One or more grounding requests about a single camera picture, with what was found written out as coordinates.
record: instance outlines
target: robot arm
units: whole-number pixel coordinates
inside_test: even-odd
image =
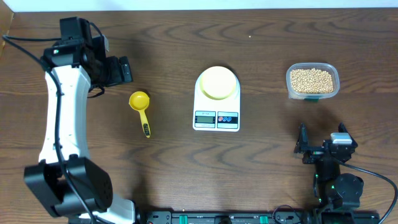
[[[98,220],[135,223],[134,203],[113,194],[109,175],[90,161],[86,142],[86,103],[94,88],[132,81],[126,57],[106,57],[106,37],[92,38],[90,24],[77,17],[61,19],[62,39],[44,50],[41,61],[48,66],[62,91],[60,107],[61,155],[70,180]],[[65,179],[54,148],[56,86],[46,72],[49,92],[47,130],[39,164],[25,168],[24,180],[53,217],[90,218]]]

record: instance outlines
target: green tape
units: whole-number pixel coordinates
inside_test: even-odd
[[[188,224],[188,216],[180,215],[180,224]]]
[[[260,216],[260,224],[268,224],[268,217]]]

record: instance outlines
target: wood grain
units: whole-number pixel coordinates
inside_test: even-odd
[[[92,160],[115,192],[141,207],[174,210],[310,208],[314,168],[293,149],[305,122],[313,145],[343,121],[359,147],[350,164],[398,182],[398,9],[68,12],[16,14],[11,35],[58,37],[58,20],[80,16],[108,37],[108,55],[130,59],[134,83],[87,103]],[[21,43],[40,55],[49,43]],[[290,100],[286,70],[327,62],[340,75],[334,97]],[[227,65],[242,86],[238,133],[192,129],[199,74]],[[23,182],[37,163],[46,125],[47,87],[40,67],[7,45],[0,59],[0,223],[52,219]],[[152,136],[127,101],[145,89]],[[365,181],[361,209],[381,215],[393,197],[387,182],[342,168]],[[386,223],[398,222],[393,211]]]

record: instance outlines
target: white digital scale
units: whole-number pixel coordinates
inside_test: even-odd
[[[195,84],[192,126],[198,131],[239,131],[241,85],[229,69],[215,66],[200,74]]]

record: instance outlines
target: scale platform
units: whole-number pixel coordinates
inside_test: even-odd
[[[236,75],[225,67],[206,69],[195,84],[192,127],[198,131],[240,129],[241,85]]]

